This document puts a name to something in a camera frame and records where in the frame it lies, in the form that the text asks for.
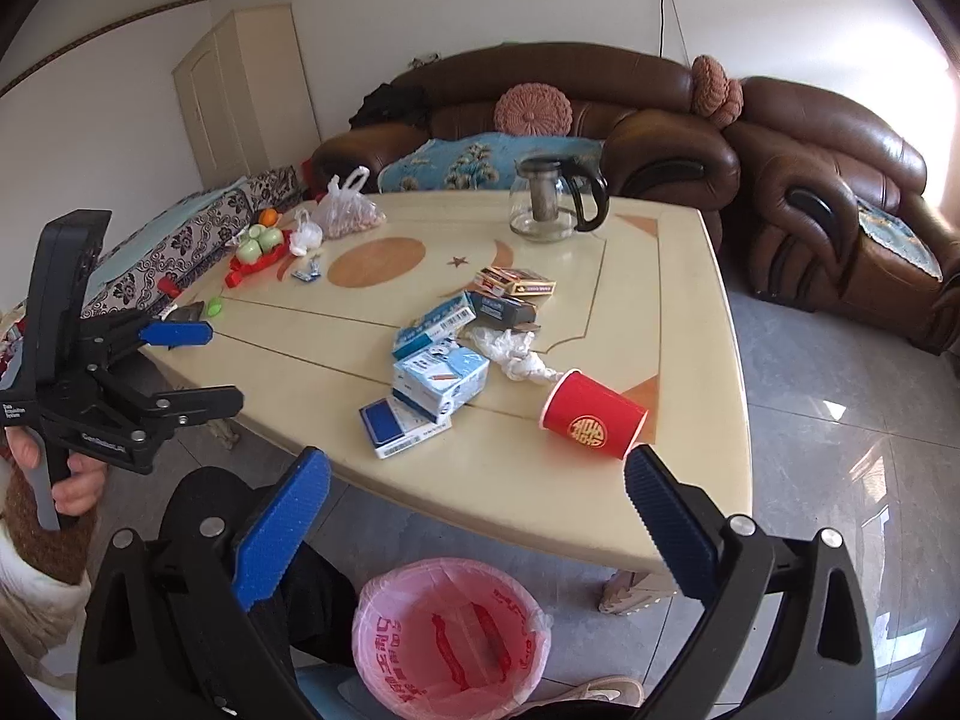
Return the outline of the person's left hand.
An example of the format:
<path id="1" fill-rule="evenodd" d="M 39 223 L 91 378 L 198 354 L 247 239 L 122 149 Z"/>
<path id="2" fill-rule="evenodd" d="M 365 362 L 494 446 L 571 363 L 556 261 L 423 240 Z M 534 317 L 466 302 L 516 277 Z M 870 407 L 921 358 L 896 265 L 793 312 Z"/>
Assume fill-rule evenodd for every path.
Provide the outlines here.
<path id="1" fill-rule="evenodd" d="M 25 477 L 31 479 L 39 475 L 37 468 L 41 466 L 43 452 L 34 437 L 23 427 L 7 427 L 5 437 L 13 461 Z M 60 515 L 82 517 L 94 511 L 103 497 L 107 466 L 101 460 L 82 454 L 71 454 L 67 466 L 68 476 L 49 484 L 47 499 Z"/>

